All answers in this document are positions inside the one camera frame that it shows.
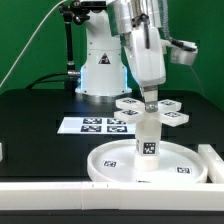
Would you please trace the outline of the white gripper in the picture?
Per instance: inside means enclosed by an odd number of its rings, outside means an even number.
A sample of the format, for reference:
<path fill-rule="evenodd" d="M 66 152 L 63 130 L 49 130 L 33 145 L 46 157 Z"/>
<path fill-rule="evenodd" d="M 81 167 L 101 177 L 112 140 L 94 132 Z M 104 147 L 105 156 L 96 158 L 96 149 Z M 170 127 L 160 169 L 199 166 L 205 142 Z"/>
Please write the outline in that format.
<path fill-rule="evenodd" d="M 158 88 L 166 80 L 165 64 L 159 31 L 149 28 L 150 48 L 145 47 L 144 29 L 130 33 L 129 46 L 125 47 L 126 57 L 133 78 L 143 88 L 146 112 L 158 111 Z"/>

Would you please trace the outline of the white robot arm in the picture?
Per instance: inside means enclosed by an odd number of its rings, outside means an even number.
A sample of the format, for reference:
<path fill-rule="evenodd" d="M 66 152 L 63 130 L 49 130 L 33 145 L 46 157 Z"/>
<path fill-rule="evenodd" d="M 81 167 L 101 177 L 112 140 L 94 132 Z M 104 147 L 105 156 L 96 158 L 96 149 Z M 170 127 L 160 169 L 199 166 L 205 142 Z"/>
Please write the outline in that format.
<path fill-rule="evenodd" d="M 79 0 L 74 13 L 87 34 L 77 91 L 94 100 L 122 96 L 131 74 L 145 110 L 157 111 L 157 87 L 166 80 L 158 0 Z"/>

